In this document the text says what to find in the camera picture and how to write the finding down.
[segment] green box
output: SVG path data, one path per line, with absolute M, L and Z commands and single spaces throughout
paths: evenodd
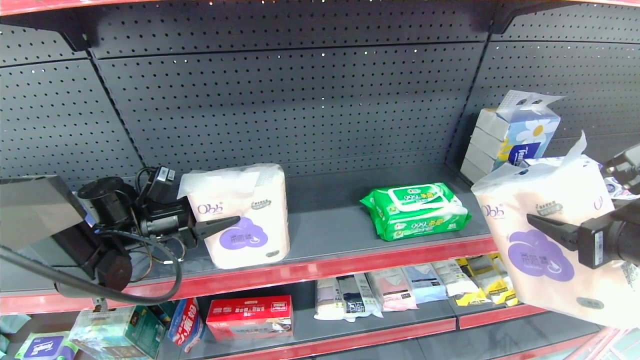
M 360 202 L 369 209 L 380 238 L 387 241 L 459 231 L 471 219 L 443 183 L 374 189 Z
M 69 341 L 96 360 L 155 359 L 164 338 L 162 322 L 146 306 L 78 314 Z

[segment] pink package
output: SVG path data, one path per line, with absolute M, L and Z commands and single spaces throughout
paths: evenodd
M 382 303 L 382 311 L 403 311 L 418 308 L 415 303 L 415 295 L 402 268 L 368 272 L 367 278 L 376 298 Z

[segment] green wet wipes package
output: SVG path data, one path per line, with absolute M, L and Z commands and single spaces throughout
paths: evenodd
M 374 189 L 360 201 L 376 232 L 392 241 L 462 229 L 471 215 L 443 183 Z

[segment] yellow package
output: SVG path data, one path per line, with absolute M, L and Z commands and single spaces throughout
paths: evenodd
M 497 254 L 474 256 L 466 262 L 471 279 L 494 304 L 513 306 L 518 303 L 511 279 Z
M 458 263 L 462 271 L 465 272 L 473 281 L 473 273 L 469 268 L 467 259 L 456 259 L 456 262 Z M 476 292 L 456 295 L 453 297 L 453 299 L 456 301 L 456 304 L 458 306 L 480 305 L 491 302 L 491 300 L 487 298 L 486 293 L 480 287 L 478 287 Z

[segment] black cable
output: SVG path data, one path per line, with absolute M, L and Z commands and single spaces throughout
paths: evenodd
M 105 288 L 90 281 L 70 275 L 66 272 L 58 271 L 50 267 L 49 265 L 45 265 L 39 261 L 29 259 L 26 256 L 19 254 L 12 249 L 9 249 L 8 247 L 5 247 L 4 245 L 0 245 L 0 250 L 2 250 L 0 251 L 0 259 L 17 265 L 29 272 L 33 272 L 36 275 L 46 277 L 49 280 L 59 282 L 60 284 L 64 284 L 77 290 L 86 292 L 90 296 L 111 299 L 118 302 L 139 305 L 156 305 L 170 300 L 178 292 L 180 284 L 182 283 L 182 267 L 180 266 L 180 263 L 178 262 L 175 254 L 173 254 L 169 250 L 169 248 L 155 241 L 155 239 L 145 238 L 136 234 L 125 233 L 124 231 L 104 231 L 102 233 L 98 233 L 98 235 L 125 236 L 159 248 L 173 261 L 173 267 L 175 269 L 175 282 L 173 284 L 173 287 L 169 291 L 167 291 L 167 293 L 159 297 L 141 297 L 137 295 L 126 294 L 114 289 Z
M 136 173 L 136 178 L 134 181 L 134 186 L 136 187 L 136 191 L 137 193 L 140 193 L 140 191 L 142 191 L 142 186 L 140 186 L 140 175 L 142 175 L 143 172 L 146 172 L 149 174 L 149 176 L 151 175 L 151 171 L 153 171 L 152 167 L 143 167 L 140 170 L 138 170 L 138 172 Z

